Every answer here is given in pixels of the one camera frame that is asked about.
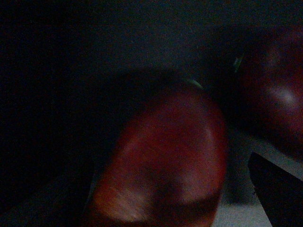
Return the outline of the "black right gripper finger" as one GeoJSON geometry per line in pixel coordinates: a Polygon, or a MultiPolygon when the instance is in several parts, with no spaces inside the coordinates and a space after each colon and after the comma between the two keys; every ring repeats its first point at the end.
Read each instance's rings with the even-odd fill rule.
{"type": "Polygon", "coordinates": [[[303,225],[303,182],[253,152],[248,163],[255,193],[273,227],[303,225]]]}

